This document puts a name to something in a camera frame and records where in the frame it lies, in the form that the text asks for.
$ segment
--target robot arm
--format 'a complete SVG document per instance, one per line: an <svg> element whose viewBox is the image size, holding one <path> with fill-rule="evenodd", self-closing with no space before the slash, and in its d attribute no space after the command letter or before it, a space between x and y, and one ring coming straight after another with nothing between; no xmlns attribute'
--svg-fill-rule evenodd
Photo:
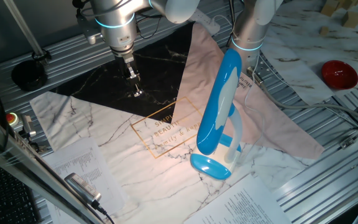
<svg viewBox="0 0 358 224"><path fill-rule="evenodd" d="M90 44L96 42L97 29L90 27L86 17L94 17L100 33L120 63L122 75L134 96L142 94L140 76L133 56L137 37L135 12L152 7L173 23L187 21L200 0L91 0L93 15L77 13L77 21Z"/></svg>
<svg viewBox="0 0 358 224"><path fill-rule="evenodd" d="M246 0L244 10L234 24L229 48L236 50L242 60L242 72L255 66L269 22L283 0Z"/></svg>

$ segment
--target red button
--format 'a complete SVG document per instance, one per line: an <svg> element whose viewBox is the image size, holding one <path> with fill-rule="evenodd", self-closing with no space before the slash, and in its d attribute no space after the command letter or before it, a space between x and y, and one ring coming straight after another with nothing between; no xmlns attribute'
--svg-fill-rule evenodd
<svg viewBox="0 0 358 224"><path fill-rule="evenodd" d="M7 114L6 120L8 123L12 123L15 120L15 116L13 116L12 114Z"/></svg>

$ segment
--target wooden block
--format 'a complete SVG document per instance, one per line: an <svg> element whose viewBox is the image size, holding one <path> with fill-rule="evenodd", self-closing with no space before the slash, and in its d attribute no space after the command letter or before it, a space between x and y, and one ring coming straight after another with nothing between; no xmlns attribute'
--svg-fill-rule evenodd
<svg viewBox="0 0 358 224"><path fill-rule="evenodd" d="M343 4L345 3L346 0L337 0L338 1L338 5L336 6L335 11L337 11L338 9L343 7Z"/></svg>
<svg viewBox="0 0 358 224"><path fill-rule="evenodd" d="M322 35L322 36L327 35L328 32L329 32L328 27L322 27L322 28L320 29L320 35Z"/></svg>
<svg viewBox="0 0 358 224"><path fill-rule="evenodd" d="M324 5L324 7L320 13L331 17L334 14L335 9L338 6L338 4L339 4L339 2L337 0L327 0L326 4Z"/></svg>
<svg viewBox="0 0 358 224"><path fill-rule="evenodd" d="M342 26L355 28L358 25L358 12L346 12L342 18Z"/></svg>
<svg viewBox="0 0 358 224"><path fill-rule="evenodd" d="M338 5L336 6L335 11L337 11L338 9L343 7L343 2L339 2Z"/></svg>
<svg viewBox="0 0 358 224"><path fill-rule="evenodd" d="M356 3L357 0L345 0L345 2L343 3L342 7L345 9L345 10L349 10L351 9L354 4Z"/></svg>

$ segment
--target lamp base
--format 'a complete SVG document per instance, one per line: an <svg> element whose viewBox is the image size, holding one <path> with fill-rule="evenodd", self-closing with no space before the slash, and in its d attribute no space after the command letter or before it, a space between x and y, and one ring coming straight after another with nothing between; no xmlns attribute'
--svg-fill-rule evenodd
<svg viewBox="0 0 358 224"><path fill-rule="evenodd" d="M228 150L229 147L219 143L216 150L212 154L206 156L196 147L190 156L191 165L196 170L217 180L225 180L233 173L237 160L241 154L241 150L237 150L234 160L227 163L224 157Z"/></svg>

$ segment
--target blue ring light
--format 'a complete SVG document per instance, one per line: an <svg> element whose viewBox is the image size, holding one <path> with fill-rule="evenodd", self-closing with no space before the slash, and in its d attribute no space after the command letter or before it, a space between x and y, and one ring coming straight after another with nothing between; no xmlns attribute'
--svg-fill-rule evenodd
<svg viewBox="0 0 358 224"><path fill-rule="evenodd" d="M242 48L242 47L238 46L238 45L235 43L235 41L233 40L233 37L231 37L231 42L232 42L236 47L240 48L241 50L247 50L247 51L257 50L257 49L259 49L259 48L262 46L262 44L264 44L264 43L261 43L259 47L254 48L254 49L245 49L245 48Z"/></svg>
<svg viewBox="0 0 358 224"><path fill-rule="evenodd" d="M96 20L96 22L97 22L99 25L101 25L101 26L103 26L103 27L105 27L105 28L112 28L112 29L113 29L113 28L120 28L120 27L123 27L123 26L128 25L128 23L130 23L134 18L135 18L135 14L132 15L132 18L129 19L128 22L126 22L126 23L124 23L124 24L122 24L122 25L118 25L118 26L107 26L107 25L104 25L103 23L99 22L96 18L95 18L95 20Z"/></svg>

